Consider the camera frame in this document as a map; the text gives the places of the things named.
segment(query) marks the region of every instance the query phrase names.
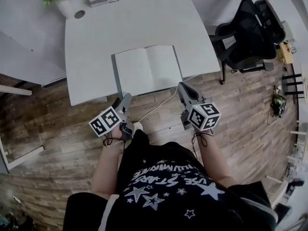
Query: chair armrest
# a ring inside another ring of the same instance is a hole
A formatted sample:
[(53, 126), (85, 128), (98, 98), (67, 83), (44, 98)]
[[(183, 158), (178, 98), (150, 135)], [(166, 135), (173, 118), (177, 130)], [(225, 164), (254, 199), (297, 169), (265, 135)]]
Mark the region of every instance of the chair armrest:
[(264, 64), (264, 59), (260, 59), (259, 61), (256, 62), (256, 64)]
[(209, 35), (211, 42), (216, 42), (216, 41), (220, 41), (220, 40), (223, 40), (223, 39), (228, 39), (228, 38), (231, 38), (232, 36), (234, 36), (234, 33), (224, 35), (224, 36)]

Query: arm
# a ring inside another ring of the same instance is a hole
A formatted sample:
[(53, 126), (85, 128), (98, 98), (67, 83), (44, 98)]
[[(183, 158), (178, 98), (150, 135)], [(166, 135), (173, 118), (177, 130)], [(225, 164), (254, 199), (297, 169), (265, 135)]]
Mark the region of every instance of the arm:
[(197, 136), (197, 139), (204, 168), (208, 176), (225, 187), (237, 184), (230, 174), (226, 158), (219, 149), (214, 137), (206, 134), (202, 134), (202, 137), (206, 140), (207, 146), (202, 145), (200, 136)]
[[(112, 135), (115, 138), (121, 138), (122, 133), (118, 128), (115, 128)], [(92, 179), (92, 193), (105, 199), (109, 199), (110, 195), (115, 194), (118, 159), (122, 147), (122, 143), (103, 147)]]

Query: black t-shirt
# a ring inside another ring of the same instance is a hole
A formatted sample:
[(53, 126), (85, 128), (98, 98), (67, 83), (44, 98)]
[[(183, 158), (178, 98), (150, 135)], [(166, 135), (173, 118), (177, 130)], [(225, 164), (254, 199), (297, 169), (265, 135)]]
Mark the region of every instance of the black t-shirt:
[[(276, 220), (260, 182), (228, 189), (206, 176), (193, 154), (174, 142), (138, 141), (125, 150), (106, 230), (274, 230)], [(107, 200), (68, 198), (64, 230), (98, 230)]]

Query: hand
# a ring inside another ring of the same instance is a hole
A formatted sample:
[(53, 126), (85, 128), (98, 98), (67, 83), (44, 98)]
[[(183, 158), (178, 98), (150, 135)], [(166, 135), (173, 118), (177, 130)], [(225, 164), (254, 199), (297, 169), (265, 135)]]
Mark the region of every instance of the hand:
[(108, 137), (118, 138), (118, 139), (122, 137), (122, 131), (120, 130), (120, 124), (110, 131), (110, 133), (108, 134)]

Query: white flower pot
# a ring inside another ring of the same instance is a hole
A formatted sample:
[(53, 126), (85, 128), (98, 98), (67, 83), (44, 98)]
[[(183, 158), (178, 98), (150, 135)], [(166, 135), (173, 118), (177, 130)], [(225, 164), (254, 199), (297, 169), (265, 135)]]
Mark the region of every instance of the white flower pot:
[(69, 0), (56, 0), (55, 1), (58, 9), (60, 12), (67, 18), (73, 18), (75, 15), (74, 9), (72, 7), (72, 4)]

